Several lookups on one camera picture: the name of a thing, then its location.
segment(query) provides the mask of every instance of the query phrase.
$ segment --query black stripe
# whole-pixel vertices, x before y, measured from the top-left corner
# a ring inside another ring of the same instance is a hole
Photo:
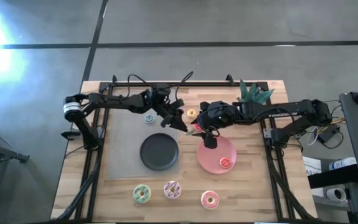
[[[4,44],[0,49],[86,49],[91,44]]]
[[[92,47],[90,48],[89,56],[87,57],[85,71],[84,71],[83,77],[82,77],[82,82],[88,81],[89,77],[90,77],[90,71],[92,70],[94,56],[96,54],[96,49],[97,49],[97,43],[98,43],[98,39],[100,38],[100,32],[101,32],[101,27],[103,26],[104,12],[105,12],[107,3],[108,3],[108,0],[103,0],[103,3],[101,4],[101,9],[100,9],[100,13],[98,15],[98,20],[97,20],[97,25],[96,25],[96,30],[94,31]]]
[[[276,41],[276,42],[151,42],[97,44],[98,48],[155,48],[155,47],[274,47],[294,46],[341,46],[358,45],[358,40],[347,41]]]

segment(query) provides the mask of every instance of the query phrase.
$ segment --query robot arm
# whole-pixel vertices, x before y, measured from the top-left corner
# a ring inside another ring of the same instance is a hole
[[[310,126],[327,126],[332,121],[328,105],[319,100],[303,100],[293,103],[261,105],[258,103],[234,102],[232,105],[222,101],[202,102],[200,114],[192,124],[197,123],[204,133],[193,134],[204,140],[205,147],[217,147],[216,137],[219,129],[228,126],[251,125],[266,118],[301,116],[284,128],[266,129],[264,135],[271,139],[271,146],[286,147],[291,136],[303,135]]]
[[[86,117],[97,108],[124,109],[132,113],[145,113],[150,109],[163,117],[162,127],[167,124],[170,128],[187,132],[181,115],[184,105],[181,99],[170,103],[170,87],[165,83],[154,85],[151,90],[144,90],[140,94],[125,96],[105,96],[99,93],[88,95],[77,94],[68,96],[64,100],[64,117],[67,121],[74,122],[82,134],[85,149],[97,149],[101,146],[96,127],[91,127]],[[86,106],[81,105],[83,100],[88,100]]]

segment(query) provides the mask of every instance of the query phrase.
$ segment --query wooden tabletop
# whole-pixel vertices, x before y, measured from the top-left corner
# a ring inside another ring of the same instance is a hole
[[[288,98],[283,81],[268,82],[269,89],[275,89],[272,103],[286,103]],[[84,82],[82,93],[97,92],[100,82]],[[133,87],[131,93],[144,88]],[[114,88],[114,94],[126,95],[127,89]],[[239,87],[180,87],[178,97],[186,104],[182,108],[199,110],[201,101],[225,101],[231,103],[240,96]],[[187,125],[192,121],[185,114]],[[288,118],[276,119],[278,127],[290,122]],[[228,138],[237,150],[237,161],[229,172],[221,175],[210,174],[198,164],[196,151],[200,139],[182,135],[178,140],[180,172],[174,177],[155,179],[136,177],[125,180],[110,180],[107,174],[109,158],[108,131],[113,125],[111,117],[106,128],[106,140],[101,163],[100,178],[93,214],[94,222],[271,222],[277,221],[270,176],[268,173],[265,149],[259,124],[251,126],[231,126],[221,129],[221,135]],[[67,152],[83,144],[82,140],[70,141]],[[86,150],[69,155],[62,168],[59,187],[52,210],[52,218],[59,216],[77,194],[82,178]],[[285,149],[285,167],[291,191],[302,206],[314,217],[316,209],[303,165],[301,151],[296,146]],[[176,180],[182,186],[179,200],[168,200],[163,186],[169,180]],[[133,189],[139,184],[151,187],[151,200],[138,205],[133,201]],[[218,208],[206,210],[200,204],[201,194],[214,190],[220,197]],[[283,193],[280,191],[281,204],[286,214]],[[86,214],[87,202],[83,206]]]

